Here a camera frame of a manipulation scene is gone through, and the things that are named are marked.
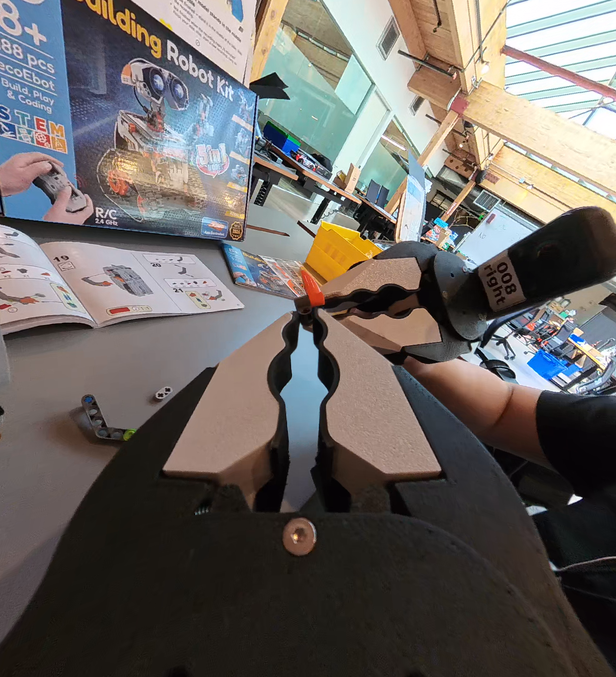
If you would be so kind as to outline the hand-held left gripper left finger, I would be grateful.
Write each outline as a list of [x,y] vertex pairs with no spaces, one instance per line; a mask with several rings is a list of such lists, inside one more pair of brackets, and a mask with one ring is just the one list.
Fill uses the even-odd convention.
[[279,512],[289,469],[282,389],[300,322],[286,313],[219,362],[162,471],[240,489],[250,509]]

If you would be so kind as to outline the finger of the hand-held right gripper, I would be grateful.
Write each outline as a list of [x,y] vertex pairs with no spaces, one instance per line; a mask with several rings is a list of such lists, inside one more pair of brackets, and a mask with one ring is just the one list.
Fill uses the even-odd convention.
[[405,317],[424,307],[422,270],[414,257],[371,258],[321,286],[321,309],[335,317]]
[[400,366],[407,359],[422,364],[444,361],[437,320],[426,309],[405,316],[349,309],[332,316],[330,355],[338,366]]

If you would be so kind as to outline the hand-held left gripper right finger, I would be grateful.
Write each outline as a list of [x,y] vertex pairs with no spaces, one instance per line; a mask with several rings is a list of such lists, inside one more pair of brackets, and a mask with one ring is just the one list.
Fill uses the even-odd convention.
[[349,512],[367,494],[433,481],[442,469],[398,378],[399,370],[322,309],[312,312],[320,405],[312,477],[327,512]]

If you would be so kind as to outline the orange claw piece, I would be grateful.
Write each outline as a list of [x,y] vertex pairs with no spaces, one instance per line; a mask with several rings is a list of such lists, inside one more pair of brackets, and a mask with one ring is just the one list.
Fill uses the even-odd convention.
[[326,301],[320,284],[304,268],[301,269],[301,279],[304,294],[295,300],[297,311],[299,313],[306,314],[309,313],[313,308],[323,307]]

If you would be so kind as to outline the person's right forearm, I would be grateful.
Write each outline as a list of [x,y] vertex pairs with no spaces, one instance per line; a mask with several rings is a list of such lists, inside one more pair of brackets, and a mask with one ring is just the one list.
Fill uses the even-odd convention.
[[537,432],[542,391],[464,360],[423,364],[407,358],[404,368],[483,443],[552,469]]

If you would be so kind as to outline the yellow storage bin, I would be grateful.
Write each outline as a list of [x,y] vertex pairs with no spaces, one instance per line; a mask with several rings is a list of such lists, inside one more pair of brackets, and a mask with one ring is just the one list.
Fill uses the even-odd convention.
[[358,231],[322,221],[305,263],[328,282],[382,251]]

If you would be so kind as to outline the whiteboard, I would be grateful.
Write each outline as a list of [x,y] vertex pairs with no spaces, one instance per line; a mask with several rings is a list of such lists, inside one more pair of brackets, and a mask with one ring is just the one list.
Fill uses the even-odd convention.
[[456,253],[466,261],[467,268],[473,270],[525,239],[539,227],[537,221],[498,204],[457,245]]

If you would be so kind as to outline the standing sign board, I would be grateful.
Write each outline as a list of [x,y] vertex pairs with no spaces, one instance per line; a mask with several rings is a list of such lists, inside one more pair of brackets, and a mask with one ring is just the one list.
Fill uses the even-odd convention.
[[409,172],[398,207],[395,242],[418,242],[425,224],[427,195],[432,181],[427,176],[423,154],[409,165]]

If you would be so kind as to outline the orange sticker sheet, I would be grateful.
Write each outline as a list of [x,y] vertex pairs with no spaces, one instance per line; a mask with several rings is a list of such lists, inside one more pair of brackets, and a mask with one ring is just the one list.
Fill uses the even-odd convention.
[[262,257],[259,283],[264,289],[281,297],[297,299],[305,295],[302,262],[290,259]]

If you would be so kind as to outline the long wooden table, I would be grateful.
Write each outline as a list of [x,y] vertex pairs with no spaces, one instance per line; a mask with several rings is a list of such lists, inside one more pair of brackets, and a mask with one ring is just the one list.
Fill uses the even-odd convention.
[[318,225],[330,204],[353,209],[353,220],[359,232],[378,234],[382,240],[395,240],[395,219],[383,208],[369,199],[339,188],[331,180],[308,169],[296,159],[267,142],[262,151],[255,151],[252,161],[251,191],[256,190],[254,204],[265,206],[272,187],[283,179],[295,187],[302,188],[310,196],[320,198],[309,222]]

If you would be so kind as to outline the small blue booklet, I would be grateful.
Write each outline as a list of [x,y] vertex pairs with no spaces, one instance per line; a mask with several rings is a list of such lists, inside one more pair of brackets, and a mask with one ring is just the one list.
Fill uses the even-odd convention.
[[287,284],[264,258],[252,255],[227,242],[221,243],[220,247],[235,284],[285,298],[293,298]]

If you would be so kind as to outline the grey angled beam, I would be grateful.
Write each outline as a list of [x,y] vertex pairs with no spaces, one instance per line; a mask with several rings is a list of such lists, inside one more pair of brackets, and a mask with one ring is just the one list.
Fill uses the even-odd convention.
[[118,428],[109,425],[97,399],[93,395],[85,394],[81,398],[81,405],[92,433],[97,439],[122,443],[129,440],[136,433],[135,428]]

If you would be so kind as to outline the red toy car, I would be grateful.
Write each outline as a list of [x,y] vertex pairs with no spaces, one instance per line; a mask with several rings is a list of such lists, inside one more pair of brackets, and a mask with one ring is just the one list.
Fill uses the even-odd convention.
[[290,150],[289,156],[299,165],[302,167],[308,169],[309,171],[312,171],[314,173],[318,173],[320,175],[323,175],[324,177],[329,177],[332,174],[332,170],[323,164],[320,163],[320,161],[313,157],[312,155],[306,153],[303,149],[301,148],[296,148],[293,150]]

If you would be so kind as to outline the open instruction booklet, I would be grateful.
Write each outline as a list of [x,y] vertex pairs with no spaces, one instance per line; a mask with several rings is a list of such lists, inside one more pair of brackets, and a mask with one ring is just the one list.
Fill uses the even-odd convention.
[[39,244],[14,227],[0,225],[3,335],[54,324],[102,328],[132,319],[244,307],[192,253],[72,241]]

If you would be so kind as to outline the blue storage bin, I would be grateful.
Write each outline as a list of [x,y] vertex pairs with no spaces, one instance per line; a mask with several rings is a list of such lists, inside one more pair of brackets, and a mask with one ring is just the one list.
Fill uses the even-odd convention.
[[286,155],[301,147],[301,142],[271,121],[267,121],[262,130],[263,137]]

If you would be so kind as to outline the robot kit box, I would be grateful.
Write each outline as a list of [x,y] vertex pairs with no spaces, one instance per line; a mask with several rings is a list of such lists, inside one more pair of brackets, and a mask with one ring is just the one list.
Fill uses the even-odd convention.
[[134,1],[0,1],[0,216],[243,241],[257,105]]

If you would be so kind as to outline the printed instruction board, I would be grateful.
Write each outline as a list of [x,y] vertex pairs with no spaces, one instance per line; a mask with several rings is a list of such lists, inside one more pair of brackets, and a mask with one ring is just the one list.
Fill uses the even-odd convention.
[[249,85],[256,1],[135,1],[172,32]]

